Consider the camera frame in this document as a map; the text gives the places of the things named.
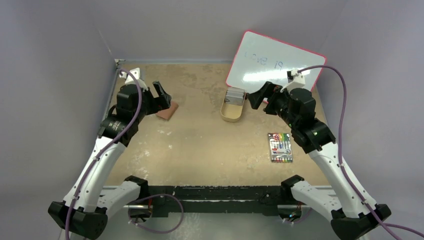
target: tan table surface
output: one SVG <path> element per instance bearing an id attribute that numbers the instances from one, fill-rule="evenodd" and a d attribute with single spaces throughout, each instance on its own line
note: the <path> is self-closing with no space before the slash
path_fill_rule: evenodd
<path id="1" fill-rule="evenodd" d="M 312 185 L 328 185 L 318 166 L 292 141 L 293 163 L 270 161 L 267 133 L 290 133 L 277 116 L 244 102 L 239 122 L 223 121 L 220 109 L 230 64 L 126 64 L 140 67 L 145 81 L 160 81 L 179 108 L 169 121 L 146 116 L 128 148 L 116 161 L 106 185 L 120 185 L 129 175 L 149 185 L 269 186 L 297 174 Z M 124 84 L 118 79 L 116 93 Z M 325 122 L 318 92 L 316 117 Z"/>

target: gray wall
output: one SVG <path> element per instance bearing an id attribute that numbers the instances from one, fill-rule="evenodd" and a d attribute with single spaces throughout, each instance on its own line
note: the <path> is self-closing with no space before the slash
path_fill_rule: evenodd
<path id="1" fill-rule="evenodd" d="M 258 31 L 318 51 L 347 0 L 91 0 L 116 59 L 232 60 Z"/>
<path id="2" fill-rule="evenodd" d="M 83 3 L 0 3 L 2 239 L 57 239 L 47 209 L 93 148 L 114 61 Z"/>
<path id="3" fill-rule="evenodd" d="M 424 1 L 350 0 L 321 53 L 346 78 L 343 155 L 378 203 L 387 222 L 424 232 Z M 343 91 L 324 71 L 318 90 L 337 132 Z M 394 230 L 404 239 L 412 233 Z M 375 239 L 390 239 L 379 227 Z"/>

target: pack of colored markers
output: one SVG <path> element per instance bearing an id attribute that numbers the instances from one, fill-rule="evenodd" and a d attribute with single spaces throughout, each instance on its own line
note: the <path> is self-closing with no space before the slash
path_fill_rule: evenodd
<path id="1" fill-rule="evenodd" d="M 288 133 L 268 133 L 269 154 L 273 163 L 292 163 L 292 144 Z"/>

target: handwriting on whiteboard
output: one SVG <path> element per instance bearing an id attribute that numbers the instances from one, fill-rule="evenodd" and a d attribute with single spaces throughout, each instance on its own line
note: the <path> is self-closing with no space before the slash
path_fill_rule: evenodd
<path id="1" fill-rule="evenodd" d="M 258 64 L 261 65 L 267 65 L 268 57 L 261 56 L 260 54 L 256 53 L 250 53 L 250 52 L 244 52 L 244 57 L 247 59 L 250 59 Z M 283 69 L 283 62 L 282 61 L 275 61 L 274 69 L 282 70 Z"/>

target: wire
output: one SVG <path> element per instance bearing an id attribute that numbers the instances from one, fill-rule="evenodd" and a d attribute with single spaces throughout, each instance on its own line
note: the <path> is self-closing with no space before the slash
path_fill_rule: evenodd
<path id="1" fill-rule="evenodd" d="M 335 69 L 332 66 L 327 66 L 327 65 L 315 65 L 315 66 L 309 66 L 309 67 L 305 67 L 303 69 L 298 70 L 298 73 L 301 73 L 303 71 L 306 70 L 311 70 L 311 69 L 316 69 L 316 68 L 326 68 L 326 69 L 331 69 L 333 70 L 339 77 L 341 80 L 341 84 L 343 85 L 343 106 L 341 108 L 341 115 L 340 115 L 340 121 L 338 123 L 338 163 L 340 165 L 341 168 L 341 172 L 343 173 L 343 176 L 346 178 L 347 182 L 349 183 L 349 185 L 352 187 L 352 189 L 355 191 L 355 193 L 359 196 L 359 198 L 361 199 L 361 201 L 365 201 L 365 197 L 362 195 L 361 191 L 359 191 L 359 189 L 355 186 L 355 184 L 352 182 L 352 180 L 349 178 L 345 167 L 342 165 L 343 163 L 343 159 L 342 159 L 342 125 L 343 125 L 343 118 L 345 117 L 345 109 L 346 109 L 346 101 L 347 101 L 347 90 L 346 90 L 346 82 L 345 79 L 343 78 L 342 74 Z M 403 230 L 407 230 L 410 231 L 412 233 L 418 234 L 421 237 L 424 238 L 424 234 L 422 234 L 421 232 L 418 232 L 416 230 L 413 230 L 411 228 L 405 227 L 405 226 L 400 226 L 400 225 L 395 225 L 395 224 L 390 224 L 390 223 L 384 223 L 383 221 L 381 221 L 381 219 L 379 218 L 379 216 L 376 214 L 376 212 L 373 210 L 373 208 L 368 204 L 365 203 L 365 206 L 368 208 L 368 210 L 371 212 L 371 214 L 374 216 L 374 218 L 377 220 L 377 222 L 390 234 L 392 235 L 395 239 L 397 240 L 402 240 L 398 235 L 396 235 L 392 230 L 389 229 L 389 227 L 393 227 L 393 228 L 400 228 Z"/>
<path id="2" fill-rule="evenodd" d="M 70 228 L 70 224 L 71 224 L 71 213 L 72 210 L 74 209 L 75 206 L 75 202 L 76 199 L 78 199 L 78 194 L 81 191 L 81 187 L 83 186 L 84 182 L 87 179 L 87 176 L 90 174 L 91 170 L 93 169 L 94 165 L 96 164 L 97 161 L 101 160 L 102 154 L 105 153 L 105 151 L 112 145 L 114 144 L 117 140 L 119 140 L 127 131 L 128 129 L 133 125 L 133 123 L 136 121 L 137 116 L 140 113 L 140 109 L 142 107 L 142 91 L 140 88 L 140 84 L 137 81 L 136 77 L 128 70 L 120 68 L 118 70 L 118 72 L 125 72 L 127 75 L 131 76 L 132 79 L 134 79 L 134 83 L 137 86 L 137 93 L 138 93 L 138 104 L 137 104 L 137 109 L 135 110 L 135 114 L 132 117 L 131 121 L 129 121 L 128 125 L 112 140 L 110 141 L 106 146 L 104 146 L 97 154 L 96 156 L 93 158 L 93 160 L 91 161 L 90 165 L 87 167 L 87 169 L 85 170 L 84 174 L 82 175 L 78 186 L 75 189 L 75 193 L 73 194 L 73 199 L 70 201 L 69 204 L 69 208 L 66 214 L 66 221 L 65 221 L 65 238 L 66 240 L 70 240 L 69 237 L 69 228 Z"/>
<path id="3" fill-rule="evenodd" d="M 171 228 L 171 229 L 169 229 L 169 230 L 166 230 L 166 231 L 159 231 L 159 230 L 155 230 L 155 229 L 148 228 L 148 227 L 146 227 L 146 226 L 143 226 L 143 225 L 138 224 L 137 222 L 134 222 L 134 221 L 131 219 L 130 210 L 128 210 L 128 218 L 129 218 L 129 222 L 128 222 L 128 224 L 134 224 L 135 226 L 137 226 L 137 227 L 139 227 L 139 228 L 141 228 L 141 229 L 144 229 L 144 230 L 146 230 L 146 231 L 148 231 L 148 232 L 154 233 L 154 234 L 168 234 L 168 233 L 170 233 L 170 232 L 172 232 L 172 231 L 176 230 L 176 229 L 177 229 L 177 228 L 181 225 L 181 223 L 183 222 L 183 219 L 184 219 L 184 209 L 183 209 L 183 205 L 181 204 L 181 202 L 180 202 L 180 201 L 179 201 L 176 197 L 174 197 L 174 196 L 172 196 L 172 195 L 170 195 L 170 194 L 161 193 L 161 194 L 151 195 L 151 196 L 148 196 L 148 197 L 145 197 L 145 198 L 142 198 L 142 199 L 138 199 L 138 200 L 134 201 L 133 203 L 134 203 L 134 204 L 135 204 L 135 203 L 141 203 L 141 202 L 143 202 L 143 201 L 146 201 L 146 200 L 149 200 L 149 199 L 152 199 L 152 198 L 161 197 L 161 196 L 164 196 L 164 197 L 170 197 L 170 198 L 174 199 L 174 200 L 178 203 L 178 206 L 179 206 L 179 208 L 181 209 L 181 217 L 180 217 L 180 219 L 179 219 L 179 222 L 176 224 L 176 226 L 174 226 L 173 228 Z"/>

